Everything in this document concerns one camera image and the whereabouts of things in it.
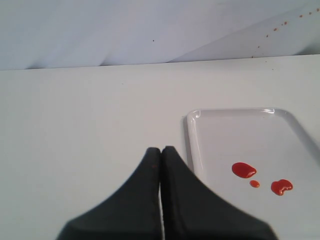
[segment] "clear plastic tray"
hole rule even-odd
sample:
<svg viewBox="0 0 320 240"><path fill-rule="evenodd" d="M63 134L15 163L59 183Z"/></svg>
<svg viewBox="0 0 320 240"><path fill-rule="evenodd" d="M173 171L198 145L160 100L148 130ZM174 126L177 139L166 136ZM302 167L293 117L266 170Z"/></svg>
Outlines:
<svg viewBox="0 0 320 240"><path fill-rule="evenodd" d="M320 151L292 114L274 108L194 110L187 115L194 173L216 194L268 222L280 240L320 239ZM240 178L232 165L256 168ZM282 196L271 184L289 180ZM250 186L251 180L260 183Z"/></svg>

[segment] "white wall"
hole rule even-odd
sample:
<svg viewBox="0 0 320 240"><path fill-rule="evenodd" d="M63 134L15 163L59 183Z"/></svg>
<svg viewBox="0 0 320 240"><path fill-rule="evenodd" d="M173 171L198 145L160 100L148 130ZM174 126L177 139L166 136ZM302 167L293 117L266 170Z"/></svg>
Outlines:
<svg viewBox="0 0 320 240"><path fill-rule="evenodd" d="M317 8L318 0L3 0L0 70L316 54Z"/></svg>

